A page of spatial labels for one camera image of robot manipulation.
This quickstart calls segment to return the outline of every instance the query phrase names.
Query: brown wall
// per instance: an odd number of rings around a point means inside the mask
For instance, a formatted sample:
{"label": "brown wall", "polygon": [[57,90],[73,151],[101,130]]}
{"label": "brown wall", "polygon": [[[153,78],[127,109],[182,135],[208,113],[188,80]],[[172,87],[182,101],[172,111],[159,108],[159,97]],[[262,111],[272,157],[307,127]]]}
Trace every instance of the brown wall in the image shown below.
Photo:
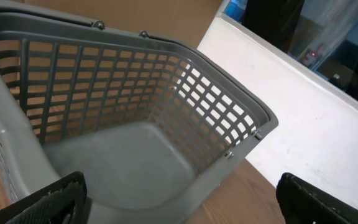
{"label": "brown wall", "polygon": [[120,30],[164,35],[197,47],[222,0],[24,0],[104,21]]}

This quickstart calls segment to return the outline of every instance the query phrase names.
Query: gray plastic basket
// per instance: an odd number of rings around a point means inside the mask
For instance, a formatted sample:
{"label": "gray plastic basket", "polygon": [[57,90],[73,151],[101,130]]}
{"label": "gray plastic basket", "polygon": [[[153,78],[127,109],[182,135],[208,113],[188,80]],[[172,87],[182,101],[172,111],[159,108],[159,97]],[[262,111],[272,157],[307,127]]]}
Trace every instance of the gray plastic basket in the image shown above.
{"label": "gray plastic basket", "polygon": [[0,2],[0,170],[13,202],[79,170],[90,223],[181,223],[277,125],[184,44]]}

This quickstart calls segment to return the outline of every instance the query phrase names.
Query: window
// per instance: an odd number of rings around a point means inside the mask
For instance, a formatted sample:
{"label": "window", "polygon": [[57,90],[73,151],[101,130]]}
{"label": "window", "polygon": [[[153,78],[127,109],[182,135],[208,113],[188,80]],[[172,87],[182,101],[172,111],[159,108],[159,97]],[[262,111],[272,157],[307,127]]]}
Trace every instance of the window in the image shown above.
{"label": "window", "polygon": [[358,100],[358,0],[230,0],[224,13]]}

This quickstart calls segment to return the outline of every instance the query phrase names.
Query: empty basket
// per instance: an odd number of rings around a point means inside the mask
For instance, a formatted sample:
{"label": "empty basket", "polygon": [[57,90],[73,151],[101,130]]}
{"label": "empty basket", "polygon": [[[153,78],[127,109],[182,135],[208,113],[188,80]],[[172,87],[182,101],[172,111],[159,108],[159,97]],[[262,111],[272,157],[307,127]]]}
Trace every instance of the empty basket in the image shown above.
{"label": "empty basket", "polygon": [[90,223],[181,223],[277,124],[182,43],[0,2],[0,171],[13,202],[78,170]]}

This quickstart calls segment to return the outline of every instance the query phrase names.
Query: basket bottom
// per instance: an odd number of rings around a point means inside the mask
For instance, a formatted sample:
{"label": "basket bottom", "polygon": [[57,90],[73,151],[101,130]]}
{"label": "basket bottom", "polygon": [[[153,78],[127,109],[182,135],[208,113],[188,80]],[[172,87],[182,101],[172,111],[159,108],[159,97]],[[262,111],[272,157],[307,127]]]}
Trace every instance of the basket bottom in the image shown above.
{"label": "basket bottom", "polygon": [[156,207],[196,178],[166,135],[145,122],[51,142],[44,151],[61,176],[81,171],[88,196],[112,207]]}

